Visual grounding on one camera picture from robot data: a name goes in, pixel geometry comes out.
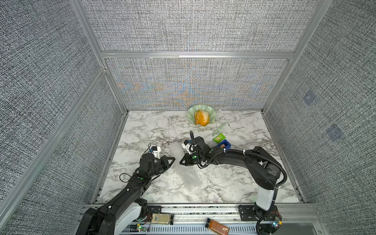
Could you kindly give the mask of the blue tape dispenser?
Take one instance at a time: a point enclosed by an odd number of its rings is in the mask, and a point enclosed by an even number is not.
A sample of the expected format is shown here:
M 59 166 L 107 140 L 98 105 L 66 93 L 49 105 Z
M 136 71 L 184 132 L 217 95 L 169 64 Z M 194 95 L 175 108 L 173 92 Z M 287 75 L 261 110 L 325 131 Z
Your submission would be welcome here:
M 225 140 L 223 140 L 222 142 L 220 142 L 218 145 L 217 145 L 217 147 L 219 147 L 219 148 L 223 148 L 223 149 L 226 149 L 226 150 L 228 150 L 228 149 L 231 149 L 231 144 L 225 139 Z

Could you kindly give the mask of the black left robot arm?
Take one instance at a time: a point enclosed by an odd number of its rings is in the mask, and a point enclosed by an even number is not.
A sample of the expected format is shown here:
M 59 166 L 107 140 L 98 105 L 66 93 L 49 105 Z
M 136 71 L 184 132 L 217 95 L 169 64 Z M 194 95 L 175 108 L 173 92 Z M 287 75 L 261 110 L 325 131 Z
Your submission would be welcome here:
M 77 235 L 114 235 L 116 223 L 134 202 L 146 203 L 141 196 L 152 181 L 166 172 L 173 163 L 174 157 L 165 155 L 156 158 L 152 153 L 145 153 L 140 158 L 140 166 L 127 181 L 125 188 L 108 203 L 98 209 L 89 208 L 83 215 Z

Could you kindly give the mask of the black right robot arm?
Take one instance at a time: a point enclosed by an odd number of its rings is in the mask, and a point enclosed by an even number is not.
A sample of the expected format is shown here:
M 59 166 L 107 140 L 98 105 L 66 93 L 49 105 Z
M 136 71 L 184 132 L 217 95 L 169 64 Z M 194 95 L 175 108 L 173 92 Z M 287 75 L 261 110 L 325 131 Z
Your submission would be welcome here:
M 205 169 L 210 165 L 234 165 L 248 169 L 258 185 L 257 200 L 253 214 L 258 219 L 266 219 L 271 213 L 276 213 L 275 201 L 279 187 L 288 179 L 283 166 L 265 149 L 256 146 L 254 149 L 237 150 L 219 146 L 210 147 L 202 137 L 185 141 L 189 144 L 188 152 L 180 161 L 181 165 L 197 165 Z

